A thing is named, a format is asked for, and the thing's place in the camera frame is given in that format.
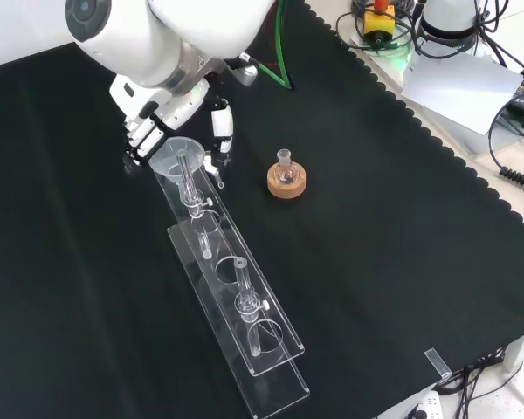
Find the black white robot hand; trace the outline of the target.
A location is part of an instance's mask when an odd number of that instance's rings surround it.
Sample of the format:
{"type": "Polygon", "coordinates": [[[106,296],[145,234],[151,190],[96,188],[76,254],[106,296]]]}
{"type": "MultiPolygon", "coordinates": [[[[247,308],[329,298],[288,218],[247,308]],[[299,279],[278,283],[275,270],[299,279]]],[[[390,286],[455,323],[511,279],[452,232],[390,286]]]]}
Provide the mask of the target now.
{"type": "Polygon", "coordinates": [[[114,103],[125,115],[125,154],[131,166],[143,167],[170,134],[183,127],[206,105],[210,109],[212,149],[231,152],[234,120],[228,100],[210,89],[207,79],[198,81],[183,96],[164,87],[143,87],[122,75],[109,88],[114,103]]]}

